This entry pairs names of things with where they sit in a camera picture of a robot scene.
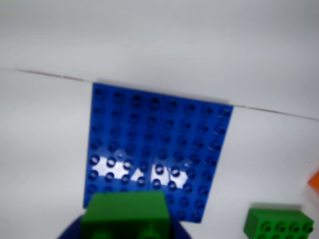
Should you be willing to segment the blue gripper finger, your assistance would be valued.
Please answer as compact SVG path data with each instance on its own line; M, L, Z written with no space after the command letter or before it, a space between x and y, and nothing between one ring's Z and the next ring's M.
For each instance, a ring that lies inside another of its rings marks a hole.
M83 215L78 216L68 225L57 239L81 239L81 222Z
M191 239L191 236L184 229L181 223L176 218L170 219L170 230L169 230L170 239Z

